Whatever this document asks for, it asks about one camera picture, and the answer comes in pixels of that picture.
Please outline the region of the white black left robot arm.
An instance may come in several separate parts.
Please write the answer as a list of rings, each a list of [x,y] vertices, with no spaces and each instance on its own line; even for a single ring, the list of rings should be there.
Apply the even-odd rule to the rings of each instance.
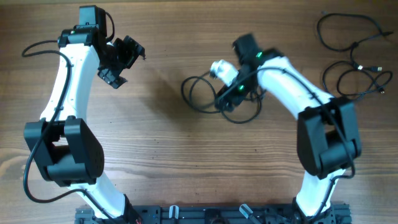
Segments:
[[[98,6],[82,6],[79,22],[57,39],[60,57],[49,102],[36,122],[25,125],[24,139],[41,176],[78,194],[91,207],[94,223],[141,223],[128,197],[104,173],[104,151],[86,123],[94,76],[113,88],[124,84],[122,71],[145,55],[131,37],[115,38],[112,22]]]

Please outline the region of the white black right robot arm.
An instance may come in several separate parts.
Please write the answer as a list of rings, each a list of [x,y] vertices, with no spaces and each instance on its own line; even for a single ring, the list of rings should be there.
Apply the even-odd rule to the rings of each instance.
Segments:
[[[297,155],[305,169],[295,203],[314,222],[329,209],[337,181],[355,175],[362,145],[354,103],[319,89],[281,51],[260,48],[252,34],[236,39],[233,50],[239,68],[225,60],[210,67],[211,75],[224,83],[215,105],[230,111],[261,88],[287,108],[297,121]]]

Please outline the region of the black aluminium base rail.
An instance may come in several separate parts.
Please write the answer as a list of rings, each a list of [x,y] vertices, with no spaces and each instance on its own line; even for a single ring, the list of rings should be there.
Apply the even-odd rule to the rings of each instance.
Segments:
[[[331,204],[329,209],[315,221],[307,222],[304,215],[292,204],[272,204],[248,207],[170,207],[134,206],[141,216],[139,223],[150,224],[204,224],[204,223],[323,223],[351,224],[351,210],[348,204]],[[74,223],[108,223],[95,217],[91,208],[77,208]]]

